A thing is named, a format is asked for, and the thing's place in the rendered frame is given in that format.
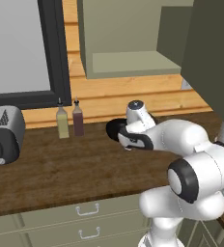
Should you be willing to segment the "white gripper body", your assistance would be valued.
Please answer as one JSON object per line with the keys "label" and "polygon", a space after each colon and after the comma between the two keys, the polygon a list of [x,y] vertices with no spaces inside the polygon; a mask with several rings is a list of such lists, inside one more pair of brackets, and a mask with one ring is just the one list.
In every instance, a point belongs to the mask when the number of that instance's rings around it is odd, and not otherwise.
{"label": "white gripper body", "polygon": [[131,142],[129,140],[129,138],[127,137],[127,132],[126,132],[126,128],[125,127],[121,127],[118,133],[118,139],[120,144],[123,146],[123,148],[126,151],[131,151],[132,147],[131,147]]}

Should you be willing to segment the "olive cabinet door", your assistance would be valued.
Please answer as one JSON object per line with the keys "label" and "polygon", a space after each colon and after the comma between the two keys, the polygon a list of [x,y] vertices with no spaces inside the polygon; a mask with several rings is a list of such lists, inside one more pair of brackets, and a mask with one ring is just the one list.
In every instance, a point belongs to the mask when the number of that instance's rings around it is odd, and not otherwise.
{"label": "olive cabinet door", "polygon": [[224,122],[224,0],[194,0],[181,75]]}

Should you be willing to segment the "olive base cabinet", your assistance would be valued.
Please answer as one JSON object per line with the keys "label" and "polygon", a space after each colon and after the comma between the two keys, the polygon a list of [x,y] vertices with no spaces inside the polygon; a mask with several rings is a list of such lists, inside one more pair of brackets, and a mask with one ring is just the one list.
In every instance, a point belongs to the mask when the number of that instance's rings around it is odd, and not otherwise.
{"label": "olive base cabinet", "polygon": [[224,247],[224,228],[217,220],[203,222],[184,219],[179,240],[184,247]]}

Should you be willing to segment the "dark red sauce bottle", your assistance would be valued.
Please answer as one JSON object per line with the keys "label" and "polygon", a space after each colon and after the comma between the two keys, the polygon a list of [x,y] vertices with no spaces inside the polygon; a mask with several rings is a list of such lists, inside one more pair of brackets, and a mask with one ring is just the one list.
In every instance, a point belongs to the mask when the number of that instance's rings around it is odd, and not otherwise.
{"label": "dark red sauce bottle", "polygon": [[84,135],[83,112],[79,107],[78,99],[76,99],[73,103],[74,103],[74,109],[72,111],[72,119],[73,119],[74,135],[83,136]]}

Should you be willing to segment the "yellow oil bottle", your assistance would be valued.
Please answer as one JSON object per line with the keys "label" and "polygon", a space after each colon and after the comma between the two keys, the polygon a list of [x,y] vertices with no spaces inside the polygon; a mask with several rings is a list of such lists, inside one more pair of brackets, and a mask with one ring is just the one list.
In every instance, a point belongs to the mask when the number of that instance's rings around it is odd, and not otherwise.
{"label": "yellow oil bottle", "polygon": [[58,134],[60,139],[69,138],[69,123],[68,123],[68,113],[63,107],[63,102],[58,98],[58,111],[56,113],[56,122],[58,126]]}

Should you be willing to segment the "olive drawer front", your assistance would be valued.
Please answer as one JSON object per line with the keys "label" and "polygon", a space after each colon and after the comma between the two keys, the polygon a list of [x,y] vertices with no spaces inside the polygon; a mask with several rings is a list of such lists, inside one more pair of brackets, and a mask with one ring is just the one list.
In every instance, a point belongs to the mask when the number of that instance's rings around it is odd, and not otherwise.
{"label": "olive drawer front", "polygon": [[[94,203],[99,203],[99,213],[90,216],[79,216],[75,208],[77,206],[91,207]],[[115,213],[128,212],[139,209],[139,195],[130,195],[105,199],[100,201],[92,201],[69,206],[57,206],[46,209],[19,213],[17,219],[22,227],[35,228],[47,225],[54,225],[64,222],[71,222],[81,219],[89,219],[91,217],[99,217]]]}
{"label": "olive drawer front", "polygon": [[0,247],[137,247],[150,221],[140,212],[0,233]]}

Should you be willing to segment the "silver toaster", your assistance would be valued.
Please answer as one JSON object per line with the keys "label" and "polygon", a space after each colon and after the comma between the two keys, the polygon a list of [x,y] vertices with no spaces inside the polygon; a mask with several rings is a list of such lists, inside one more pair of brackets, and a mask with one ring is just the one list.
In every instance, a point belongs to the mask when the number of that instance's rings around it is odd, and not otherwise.
{"label": "silver toaster", "polygon": [[0,106],[0,165],[18,160],[25,133],[21,111],[11,105]]}

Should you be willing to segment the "black framed window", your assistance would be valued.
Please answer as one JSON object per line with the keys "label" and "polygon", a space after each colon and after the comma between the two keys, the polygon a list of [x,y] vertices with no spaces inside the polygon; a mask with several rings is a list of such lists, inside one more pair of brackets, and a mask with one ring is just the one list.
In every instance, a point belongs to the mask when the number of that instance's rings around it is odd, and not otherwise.
{"label": "black framed window", "polygon": [[63,0],[0,0],[0,105],[71,105]]}

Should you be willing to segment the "olive open wall cabinet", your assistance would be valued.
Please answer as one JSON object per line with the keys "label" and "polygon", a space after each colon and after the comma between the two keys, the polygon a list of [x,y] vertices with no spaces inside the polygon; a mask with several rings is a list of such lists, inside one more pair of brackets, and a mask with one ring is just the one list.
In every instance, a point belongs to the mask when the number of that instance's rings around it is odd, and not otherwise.
{"label": "olive open wall cabinet", "polygon": [[194,0],[77,0],[89,79],[181,72]]}

